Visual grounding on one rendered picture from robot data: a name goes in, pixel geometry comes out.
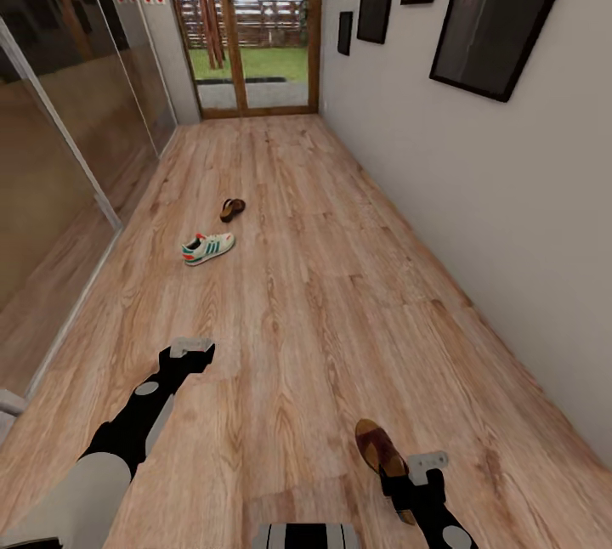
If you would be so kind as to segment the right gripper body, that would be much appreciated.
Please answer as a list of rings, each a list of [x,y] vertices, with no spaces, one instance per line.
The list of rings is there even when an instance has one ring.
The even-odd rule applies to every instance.
[[[426,472],[428,483],[415,486],[408,475],[389,478],[390,492],[395,511],[411,509],[414,518],[418,521],[418,515],[423,505],[430,501],[445,503],[444,480],[442,473],[437,470]]]

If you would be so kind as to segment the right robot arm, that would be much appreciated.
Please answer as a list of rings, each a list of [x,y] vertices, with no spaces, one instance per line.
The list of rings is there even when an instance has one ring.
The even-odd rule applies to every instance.
[[[395,511],[411,509],[419,528],[425,534],[429,549],[476,549],[472,536],[458,523],[445,506],[442,467],[449,466],[445,451],[408,456],[408,475],[390,478],[378,466],[382,491],[392,496]]]

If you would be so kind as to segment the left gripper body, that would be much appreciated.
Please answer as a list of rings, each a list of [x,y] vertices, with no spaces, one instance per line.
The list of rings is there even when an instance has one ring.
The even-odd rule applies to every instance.
[[[174,368],[181,374],[182,383],[189,373],[204,372],[205,365],[204,351],[187,351],[182,358],[171,358],[170,349],[159,353],[160,371],[165,368]]]

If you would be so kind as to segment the sandal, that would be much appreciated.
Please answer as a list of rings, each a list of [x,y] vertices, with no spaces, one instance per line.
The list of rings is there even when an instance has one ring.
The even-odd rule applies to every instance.
[[[356,424],[355,438],[361,456],[373,472],[380,476],[378,466],[381,465],[390,478],[409,474],[408,466],[401,460],[399,451],[394,448],[383,427],[379,427],[370,419],[361,419]],[[411,509],[397,511],[397,514],[403,522],[418,525]]]
[[[235,200],[231,200],[228,202],[226,206],[224,206],[222,213],[220,213],[220,218],[222,222],[229,224],[231,222],[232,216],[234,213],[240,213],[245,210],[245,202],[239,198]]]

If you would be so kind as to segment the gym shoe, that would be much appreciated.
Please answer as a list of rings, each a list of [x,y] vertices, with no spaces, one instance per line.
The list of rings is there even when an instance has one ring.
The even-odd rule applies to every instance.
[[[197,234],[191,243],[182,245],[182,253],[185,263],[193,267],[228,252],[233,244],[235,244],[235,236],[232,233],[224,235]]]

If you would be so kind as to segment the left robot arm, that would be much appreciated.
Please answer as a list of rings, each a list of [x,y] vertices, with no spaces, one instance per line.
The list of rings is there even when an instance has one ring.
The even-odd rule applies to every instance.
[[[139,463],[173,413],[174,394],[189,373],[204,372],[214,353],[211,339],[172,339],[159,353],[159,373],[133,390],[113,421],[99,426],[76,464],[0,536],[0,549],[103,549]]]

